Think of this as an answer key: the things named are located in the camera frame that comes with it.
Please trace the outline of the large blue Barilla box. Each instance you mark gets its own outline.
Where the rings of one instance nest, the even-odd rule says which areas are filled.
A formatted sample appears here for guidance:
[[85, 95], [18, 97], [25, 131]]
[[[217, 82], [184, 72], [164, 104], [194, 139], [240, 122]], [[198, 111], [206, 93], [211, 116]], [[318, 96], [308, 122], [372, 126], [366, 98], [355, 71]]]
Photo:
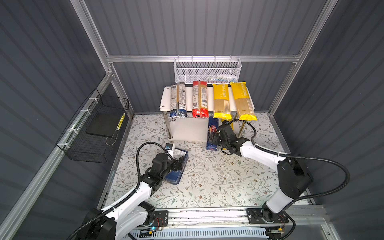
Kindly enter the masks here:
[[164, 178], [164, 180], [172, 185], [178, 185], [181, 181], [182, 175], [184, 173], [185, 167], [187, 165], [188, 159], [189, 159], [189, 153], [188, 151], [181, 150], [178, 148], [175, 148], [174, 150], [174, 155], [173, 155], [174, 160], [178, 159], [184, 159], [184, 167], [181, 171], [170, 171]]

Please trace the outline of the slim blue Barilla spaghetti box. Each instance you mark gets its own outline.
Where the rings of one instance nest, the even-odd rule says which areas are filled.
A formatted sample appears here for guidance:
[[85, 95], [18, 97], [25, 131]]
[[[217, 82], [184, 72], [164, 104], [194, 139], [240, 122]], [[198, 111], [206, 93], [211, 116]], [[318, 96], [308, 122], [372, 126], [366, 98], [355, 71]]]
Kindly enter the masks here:
[[207, 151], [216, 151], [218, 149], [217, 145], [210, 142], [210, 135], [211, 135], [211, 133], [217, 132], [218, 126], [219, 126], [219, 120], [214, 118], [214, 117], [209, 117], [207, 145], [206, 145]]

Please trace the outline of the yellow Pastatime spaghetti bag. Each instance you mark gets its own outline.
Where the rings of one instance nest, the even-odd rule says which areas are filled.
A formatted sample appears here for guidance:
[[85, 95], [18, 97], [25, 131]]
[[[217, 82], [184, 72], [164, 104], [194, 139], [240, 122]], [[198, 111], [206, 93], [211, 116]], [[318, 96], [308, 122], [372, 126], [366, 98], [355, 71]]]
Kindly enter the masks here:
[[257, 121], [245, 82], [230, 83], [240, 121]]
[[214, 118], [230, 121], [232, 119], [229, 88], [226, 84], [213, 84]]

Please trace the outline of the red spaghetti bag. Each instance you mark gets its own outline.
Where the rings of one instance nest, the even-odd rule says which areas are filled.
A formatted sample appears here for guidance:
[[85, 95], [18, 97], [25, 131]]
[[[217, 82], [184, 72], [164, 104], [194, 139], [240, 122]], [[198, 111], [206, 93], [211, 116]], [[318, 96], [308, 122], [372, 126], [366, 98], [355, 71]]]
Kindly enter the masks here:
[[207, 82], [193, 82], [192, 113], [194, 118], [209, 118]]

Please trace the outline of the dark blue spaghetti bag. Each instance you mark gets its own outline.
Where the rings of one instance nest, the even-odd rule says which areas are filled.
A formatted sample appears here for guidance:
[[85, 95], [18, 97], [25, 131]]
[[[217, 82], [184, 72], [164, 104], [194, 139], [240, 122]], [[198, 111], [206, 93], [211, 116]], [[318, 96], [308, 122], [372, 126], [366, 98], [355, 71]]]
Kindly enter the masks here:
[[181, 82], [171, 86], [170, 118], [186, 118], [186, 85]]

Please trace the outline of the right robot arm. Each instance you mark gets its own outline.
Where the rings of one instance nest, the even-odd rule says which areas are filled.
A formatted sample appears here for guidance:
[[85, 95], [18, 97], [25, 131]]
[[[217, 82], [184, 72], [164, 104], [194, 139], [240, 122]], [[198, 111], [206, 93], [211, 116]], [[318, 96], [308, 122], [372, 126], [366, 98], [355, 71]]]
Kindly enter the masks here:
[[261, 147], [253, 139], [237, 137], [231, 122], [223, 122], [216, 132], [210, 133], [208, 142], [221, 146], [227, 155], [235, 154], [252, 159], [278, 174], [279, 187], [262, 205], [260, 213], [266, 223], [276, 221], [313, 182], [313, 177], [303, 160]]

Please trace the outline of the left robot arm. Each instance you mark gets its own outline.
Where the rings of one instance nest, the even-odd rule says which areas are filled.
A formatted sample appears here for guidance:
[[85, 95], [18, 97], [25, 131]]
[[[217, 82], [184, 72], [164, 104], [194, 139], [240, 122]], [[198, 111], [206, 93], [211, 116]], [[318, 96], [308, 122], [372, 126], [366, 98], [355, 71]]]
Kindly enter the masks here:
[[154, 221], [155, 207], [146, 202], [170, 178], [180, 181], [188, 153], [175, 150], [173, 159], [166, 153], [155, 156], [152, 166], [140, 177], [140, 185], [118, 201], [104, 209], [90, 211], [83, 223], [91, 223], [81, 229], [76, 240], [120, 240], [140, 225]]

